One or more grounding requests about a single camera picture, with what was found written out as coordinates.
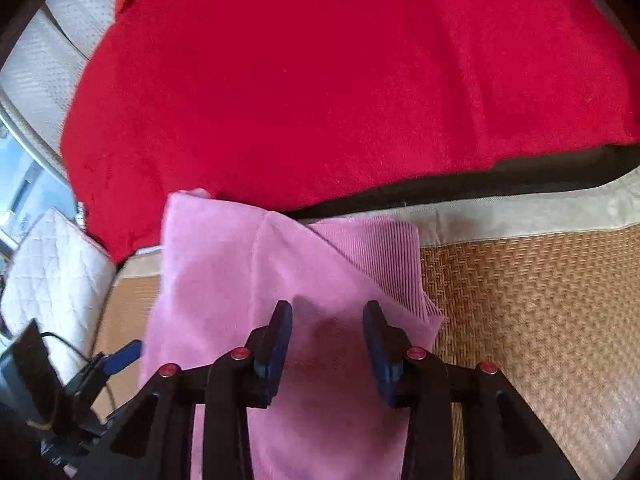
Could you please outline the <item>white quilted pad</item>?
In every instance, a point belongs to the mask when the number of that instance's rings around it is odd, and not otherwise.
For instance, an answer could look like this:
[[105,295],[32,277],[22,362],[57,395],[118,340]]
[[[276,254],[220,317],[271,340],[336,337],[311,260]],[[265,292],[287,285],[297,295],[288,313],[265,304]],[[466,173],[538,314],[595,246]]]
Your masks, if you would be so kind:
[[116,266],[104,249],[59,211],[48,210],[30,228],[9,265],[1,315],[13,336],[30,321],[61,382],[91,356]]

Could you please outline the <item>woven bamboo seat mat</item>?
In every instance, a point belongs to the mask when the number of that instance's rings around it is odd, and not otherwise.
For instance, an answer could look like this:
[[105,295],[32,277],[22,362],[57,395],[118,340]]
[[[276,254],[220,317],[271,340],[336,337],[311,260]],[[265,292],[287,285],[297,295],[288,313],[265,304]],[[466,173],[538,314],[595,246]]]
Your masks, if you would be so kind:
[[314,222],[178,193],[164,227],[164,247],[116,278],[96,350],[145,340],[112,382],[126,401],[162,364],[212,362],[290,300],[281,390],[248,416],[258,478],[399,477],[408,418],[375,390],[369,299],[442,360],[495,362],[582,478],[614,477],[638,442],[637,171]]

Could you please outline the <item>beige dotted curtain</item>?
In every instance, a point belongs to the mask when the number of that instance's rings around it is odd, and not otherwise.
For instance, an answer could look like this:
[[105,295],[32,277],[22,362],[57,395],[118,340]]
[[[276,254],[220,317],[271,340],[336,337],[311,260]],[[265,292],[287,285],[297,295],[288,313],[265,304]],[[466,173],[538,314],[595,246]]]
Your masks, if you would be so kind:
[[1,25],[1,121],[37,162],[67,179],[62,130],[115,0],[10,0]]

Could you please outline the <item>silver refrigerator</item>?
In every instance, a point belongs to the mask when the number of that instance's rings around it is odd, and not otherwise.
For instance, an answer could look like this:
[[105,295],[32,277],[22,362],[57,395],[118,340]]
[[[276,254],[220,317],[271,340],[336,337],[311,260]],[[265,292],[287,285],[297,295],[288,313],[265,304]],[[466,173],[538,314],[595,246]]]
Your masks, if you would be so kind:
[[44,168],[1,121],[1,247],[12,254],[32,225],[49,209],[66,218],[77,202],[66,182]]

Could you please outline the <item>pink corduroy jacket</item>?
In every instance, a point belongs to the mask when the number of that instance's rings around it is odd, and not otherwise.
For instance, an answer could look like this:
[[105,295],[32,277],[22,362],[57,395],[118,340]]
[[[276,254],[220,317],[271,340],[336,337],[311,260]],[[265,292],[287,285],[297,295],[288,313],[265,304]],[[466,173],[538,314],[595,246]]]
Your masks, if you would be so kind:
[[258,479],[397,479],[408,415],[378,391],[364,334],[373,302],[431,349],[442,315],[424,292],[420,236],[387,217],[299,223],[175,193],[141,375],[203,367],[222,406],[245,404]]

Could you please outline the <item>red blanket on sofa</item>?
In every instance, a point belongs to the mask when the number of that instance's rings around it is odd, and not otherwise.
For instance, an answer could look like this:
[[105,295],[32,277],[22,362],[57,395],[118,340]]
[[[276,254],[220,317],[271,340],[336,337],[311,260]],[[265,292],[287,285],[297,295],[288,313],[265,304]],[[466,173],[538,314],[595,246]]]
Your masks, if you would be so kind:
[[167,196],[293,211],[639,140],[639,55],[590,0],[116,0],[62,135],[115,260]]

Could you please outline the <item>dark brown sofa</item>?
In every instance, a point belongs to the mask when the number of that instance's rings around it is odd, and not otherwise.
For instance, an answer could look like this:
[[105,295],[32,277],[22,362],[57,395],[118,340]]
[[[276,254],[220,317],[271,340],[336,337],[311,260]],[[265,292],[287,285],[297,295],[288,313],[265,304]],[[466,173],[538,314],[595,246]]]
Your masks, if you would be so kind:
[[605,145],[574,153],[503,160],[487,171],[405,180],[288,211],[286,215],[295,220],[312,220],[470,198],[588,190],[638,167],[637,144]]

